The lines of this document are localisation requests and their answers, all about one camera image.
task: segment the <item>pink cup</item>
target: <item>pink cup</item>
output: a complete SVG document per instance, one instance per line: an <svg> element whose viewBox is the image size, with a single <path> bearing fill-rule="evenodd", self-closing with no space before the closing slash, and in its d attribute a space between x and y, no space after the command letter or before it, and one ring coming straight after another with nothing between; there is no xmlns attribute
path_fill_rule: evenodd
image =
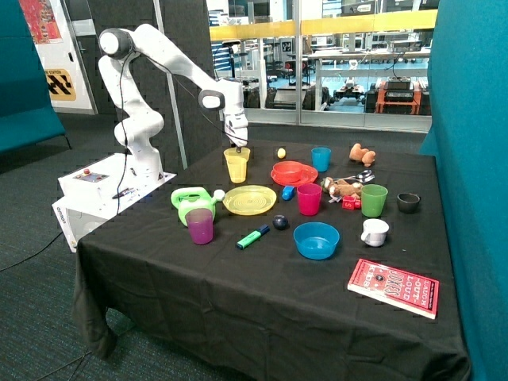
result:
<svg viewBox="0 0 508 381"><path fill-rule="evenodd" d="M321 202L321 186L317 184L304 184L296 188L298 194L298 208L304 216L315 216L319 211Z"/></svg>
<svg viewBox="0 0 508 381"><path fill-rule="evenodd" d="M208 244L214 238L214 216L210 209L193 209L185 215L185 221L195 244Z"/></svg>

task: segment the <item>red box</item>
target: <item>red box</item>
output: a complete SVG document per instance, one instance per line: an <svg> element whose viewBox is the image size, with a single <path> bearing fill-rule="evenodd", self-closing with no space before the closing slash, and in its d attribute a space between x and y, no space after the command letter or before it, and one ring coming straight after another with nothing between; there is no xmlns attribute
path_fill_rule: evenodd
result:
<svg viewBox="0 0 508 381"><path fill-rule="evenodd" d="M359 209L362 207L362 202L352 196L344 196L342 198L342 207L349 210Z"/></svg>

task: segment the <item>teal panel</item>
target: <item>teal panel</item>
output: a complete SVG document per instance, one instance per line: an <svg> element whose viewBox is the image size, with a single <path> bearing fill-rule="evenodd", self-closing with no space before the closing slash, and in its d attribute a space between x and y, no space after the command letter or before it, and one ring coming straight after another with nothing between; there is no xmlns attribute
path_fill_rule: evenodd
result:
<svg viewBox="0 0 508 381"><path fill-rule="evenodd" d="M0 152L64 135L51 106L0 117Z"/></svg>
<svg viewBox="0 0 508 381"><path fill-rule="evenodd" d="M437 158L464 334L478 380L508 374L506 20L505 2L440 3L429 66L433 125L421 147Z"/></svg>
<svg viewBox="0 0 508 381"><path fill-rule="evenodd" d="M65 134L18 0L0 0L0 152Z"/></svg>

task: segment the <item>book cover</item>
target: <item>book cover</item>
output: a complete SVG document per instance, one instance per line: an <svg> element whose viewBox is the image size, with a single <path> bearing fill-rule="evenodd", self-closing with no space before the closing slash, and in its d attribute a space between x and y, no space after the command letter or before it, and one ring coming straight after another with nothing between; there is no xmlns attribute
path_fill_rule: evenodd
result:
<svg viewBox="0 0 508 381"><path fill-rule="evenodd" d="M397 268L359 260L348 290L435 319L439 281Z"/></svg>

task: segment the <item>red bowl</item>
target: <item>red bowl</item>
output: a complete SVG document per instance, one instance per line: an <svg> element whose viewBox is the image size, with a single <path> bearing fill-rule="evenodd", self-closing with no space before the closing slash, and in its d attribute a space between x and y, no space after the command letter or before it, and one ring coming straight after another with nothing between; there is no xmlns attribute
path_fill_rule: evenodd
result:
<svg viewBox="0 0 508 381"><path fill-rule="evenodd" d="M296 183L302 178L303 166L298 161L281 161L273 166L273 172L277 179L288 182Z"/></svg>

